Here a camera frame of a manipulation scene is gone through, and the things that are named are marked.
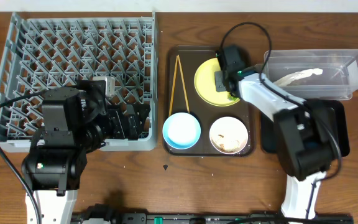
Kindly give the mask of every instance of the white wall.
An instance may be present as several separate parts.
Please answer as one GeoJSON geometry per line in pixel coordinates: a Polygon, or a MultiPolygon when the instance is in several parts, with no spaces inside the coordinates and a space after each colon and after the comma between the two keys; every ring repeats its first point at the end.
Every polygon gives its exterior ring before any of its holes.
{"type": "Polygon", "coordinates": [[[358,0],[0,0],[0,11],[358,12],[358,0]]]}

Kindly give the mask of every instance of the table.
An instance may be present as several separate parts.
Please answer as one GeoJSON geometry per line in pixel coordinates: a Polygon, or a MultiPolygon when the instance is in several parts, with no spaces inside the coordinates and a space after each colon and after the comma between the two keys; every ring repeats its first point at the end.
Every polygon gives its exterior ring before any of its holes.
{"type": "MultiPolygon", "coordinates": [[[[21,13],[22,17],[127,17],[150,13],[21,13]]],[[[0,61],[11,13],[0,12],[0,61]]],[[[101,152],[88,155],[75,211],[106,203],[123,212],[248,213],[279,210],[286,175],[275,155],[260,146],[245,158],[175,157],[162,147],[163,97],[168,50],[176,45],[218,45],[223,34],[243,21],[262,24],[274,49],[358,49],[358,14],[326,13],[158,13],[158,144],[146,152],[101,152]]],[[[242,27],[227,44],[245,47],[252,63],[263,61],[267,41],[259,30],[242,27]]],[[[316,211],[351,213],[358,223],[358,91],[343,101],[351,153],[334,180],[322,184],[316,211]]],[[[257,142],[260,142],[259,129],[257,142]]],[[[9,154],[20,167],[23,153],[9,154]]],[[[25,223],[25,192],[0,158],[0,223],[25,223]]]]}

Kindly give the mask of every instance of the yellow bowl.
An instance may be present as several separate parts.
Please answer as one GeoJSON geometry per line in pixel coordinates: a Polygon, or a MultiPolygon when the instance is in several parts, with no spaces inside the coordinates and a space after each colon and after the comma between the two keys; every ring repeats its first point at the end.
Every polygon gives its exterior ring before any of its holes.
{"type": "Polygon", "coordinates": [[[217,58],[212,58],[202,63],[194,76],[194,86],[198,95],[207,103],[214,106],[231,106],[240,101],[229,99],[229,92],[217,92],[215,85],[215,72],[221,67],[217,58]]]}

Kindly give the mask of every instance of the wooden chopstick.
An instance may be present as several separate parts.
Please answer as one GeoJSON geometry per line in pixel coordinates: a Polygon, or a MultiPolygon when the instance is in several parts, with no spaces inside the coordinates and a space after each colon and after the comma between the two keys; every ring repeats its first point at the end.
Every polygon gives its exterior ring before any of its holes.
{"type": "Polygon", "coordinates": [[[179,68],[180,68],[181,83],[182,83],[182,85],[183,85],[183,92],[185,93],[186,109],[187,109],[187,113],[190,113],[189,102],[188,102],[188,100],[187,100],[187,93],[186,93],[186,86],[185,86],[185,78],[183,77],[183,70],[182,70],[182,68],[181,68],[180,57],[179,57],[179,55],[177,55],[177,58],[176,58],[176,61],[175,61],[175,71],[173,72],[173,83],[172,83],[172,91],[171,91],[171,102],[170,102],[170,105],[169,105],[168,117],[171,116],[171,114],[172,114],[173,94],[174,94],[174,92],[175,92],[175,84],[176,84],[176,80],[177,80],[178,62],[179,62],[179,68]]]}

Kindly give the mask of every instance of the wire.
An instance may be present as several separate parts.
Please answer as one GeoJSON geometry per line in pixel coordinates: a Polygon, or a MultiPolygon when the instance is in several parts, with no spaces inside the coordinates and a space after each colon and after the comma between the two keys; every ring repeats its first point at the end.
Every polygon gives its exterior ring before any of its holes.
{"type": "MultiPolygon", "coordinates": [[[[3,103],[0,104],[0,109],[3,108],[4,106],[10,105],[10,104],[12,104],[12,103],[14,103],[16,101],[23,100],[23,99],[28,99],[28,98],[31,98],[33,96],[40,96],[40,95],[42,95],[44,93],[45,93],[45,91],[41,91],[41,92],[37,92],[37,93],[29,94],[29,95],[24,95],[24,96],[20,96],[20,97],[8,100],[8,101],[3,102],[3,103]]],[[[20,175],[19,171],[14,167],[13,163],[9,160],[9,158],[6,156],[6,154],[4,153],[4,151],[2,150],[1,147],[0,147],[0,155],[1,155],[2,159],[4,160],[4,162],[6,162],[6,164],[9,166],[9,168],[15,174],[15,176],[19,179],[19,182],[23,185],[24,190],[27,192],[27,195],[30,197],[32,206],[34,207],[35,216],[37,217],[37,224],[41,224],[42,218],[40,216],[38,205],[35,202],[35,198],[34,198],[34,196],[32,194],[32,191],[31,191],[30,187],[26,184],[25,180],[20,175]]]]}
{"type": "Polygon", "coordinates": [[[316,188],[316,184],[318,182],[322,182],[322,181],[325,181],[325,180],[329,180],[329,179],[332,179],[334,178],[335,176],[338,175],[338,173],[340,172],[340,170],[342,169],[342,155],[341,155],[341,149],[339,148],[339,145],[338,143],[336,142],[335,140],[335,137],[334,135],[332,134],[332,132],[330,131],[330,129],[328,128],[328,126],[325,124],[325,122],[319,117],[319,116],[316,116],[315,114],[313,114],[311,112],[311,110],[309,110],[309,108],[307,108],[305,105],[293,100],[290,98],[290,95],[283,95],[281,93],[279,93],[278,91],[276,91],[275,89],[273,89],[271,86],[269,86],[267,83],[265,83],[265,78],[262,78],[262,72],[263,70],[265,69],[265,66],[270,58],[270,54],[272,53],[272,39],[270,38],[270,35],[269,33],[267,32],[267,30],[262,27],[261,25],[255,23],[255,22],[241,22],[240,24],[237,24],[235,25],[234,27],[232,27],[231,29],[229,29],[229,31],[224,35],[223,39],[222,39],[222,42],[221,42],[221,45],[220,45],[220,51],[222,51],[223,49],[223,43],[224,43],[224,40],[226,39],[226,37],[237,27],[239,26],[243,26],[243,25],[252,25],[252,26],[256,26],[258,27],[266,36],[267,40],[268,40],[268,53],[267,53],[267,56],[266,56],[266,59],[265,59],[265,62],[263,63],[262,65],[262,68],[260,69],[260,72],[259,72],[259,80],[261,82],[261,84],[263,84],[264,87],[266,87],[268,90],[270,90],[271,92],[275,93],[276,95],[278,95],[279,97],[283,98],[284,100],[290,102],[290,103],[293,103],[294,105],[297,105],[299,108],[303,109],[305,112],[309,113],[310,116],[312,116],[320,125],[322,125],[322,127],[324,128],[324,130],[326,131],[326,133],[328,134],[330,140],[331,140],[331,143],[334,144],[334,147],[335,147],[335,151],[334,151],[334,154],[336,156],[336,159],[337,159],[337,169],[335,170],[334,173],[332,173],[330,176],[327,176],[325,178],[322,178],[322,179],[316,179],[314,180],[313,184],[312,184],[312,189],[311,189],[311,194],[310,194],[310,198],[309,198],[309,203],[308,203],[308,208],[306,209],[306,219],[309,218],[309,213],[310,213],[310,208],[311,208],[311,204],[312,204],[312,201],[313,201],[313,195],[314,195],[314,189],[316,188]]]}
{"type": "Polygon", "coordinates": [[[306,224],[333,224],[333,222],[325,222],[321,220],[309,220],[304,218],[290,218],[290,217],[250,217],[242,218],[240,220],[228,222],[227,224],[241,224],[241,223],[252,223],[252,222],[296,222],[306,224]]]}

